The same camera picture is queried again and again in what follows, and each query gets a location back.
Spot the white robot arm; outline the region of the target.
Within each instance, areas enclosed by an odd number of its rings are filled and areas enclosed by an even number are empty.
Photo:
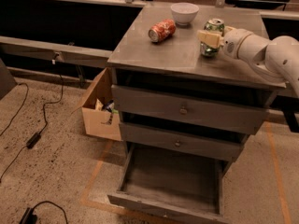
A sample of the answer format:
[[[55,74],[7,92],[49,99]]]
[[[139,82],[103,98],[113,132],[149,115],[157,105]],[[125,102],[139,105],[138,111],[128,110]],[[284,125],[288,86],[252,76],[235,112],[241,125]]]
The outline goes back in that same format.
[[[299,42],[287,35],[273,40],[246,29],[228,27],[223,35],[199,30],[198,39],[225,55],[245,62],[256,74],[273,83],[289,82],[299,96]]]

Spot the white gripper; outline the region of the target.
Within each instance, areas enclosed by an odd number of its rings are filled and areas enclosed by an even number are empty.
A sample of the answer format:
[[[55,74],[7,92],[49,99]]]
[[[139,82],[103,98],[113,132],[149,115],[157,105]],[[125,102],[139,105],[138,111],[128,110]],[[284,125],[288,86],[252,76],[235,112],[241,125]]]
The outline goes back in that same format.
[[[213,49],[221,47],[224,42],[223,52],[227,56],[237,59],[237,53],[241,44],[249,35],[252,35],[252,32],[245,29],[235,29],[232,26],[225,26],[224,33],[225,36],[223,37],[220,34],[211,33],[207,30],[199,30],[197,37],[202,43]]]

